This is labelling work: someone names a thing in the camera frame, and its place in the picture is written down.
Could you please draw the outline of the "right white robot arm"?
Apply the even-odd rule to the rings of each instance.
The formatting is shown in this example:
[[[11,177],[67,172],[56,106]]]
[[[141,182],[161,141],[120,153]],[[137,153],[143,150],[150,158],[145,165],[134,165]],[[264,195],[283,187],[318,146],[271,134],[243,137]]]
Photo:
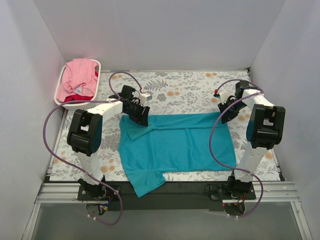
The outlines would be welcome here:
[[[281,142],[286,110],[269,102],[264,91],[255,84],[242,79],[234,81],[234,95],[222,91],[222,86],[219,86],[214,96],[220,98],[218,108],[223,124],[235,119],[245,107],[251,111],[246,128],[245,152],[238,167],[233,170],[236,183],[249,183],[266,153]]]

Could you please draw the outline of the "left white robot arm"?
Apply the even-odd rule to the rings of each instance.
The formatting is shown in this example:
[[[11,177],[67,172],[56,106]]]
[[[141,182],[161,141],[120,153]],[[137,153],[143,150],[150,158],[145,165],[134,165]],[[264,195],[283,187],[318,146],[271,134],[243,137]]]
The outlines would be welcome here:
[[[80,183],[97,186],[104,174],[100,170],[98,150],[102,142],[103,124],[119,114],[126,114],[129,119],[140,126],[148,126],[150,107],[147,102],[152,99],[149,93],[140,93],[128,85],[120,93],[111,95],[105,103],[93,108],[77,109],[72,117],[67,135],[67,144],[80,160],[84,177]]]

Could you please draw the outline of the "teal t shirt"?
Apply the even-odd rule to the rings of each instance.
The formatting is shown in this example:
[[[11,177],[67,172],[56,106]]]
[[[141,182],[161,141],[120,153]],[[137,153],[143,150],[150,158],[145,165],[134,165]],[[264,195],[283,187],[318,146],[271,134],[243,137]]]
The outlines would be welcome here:
[[[118,152],[129,182],[140,198],[165,183],[166,172],[224,171],[236,167],[226,123],[219,112],[150,115],[141,126],[124,115]]]

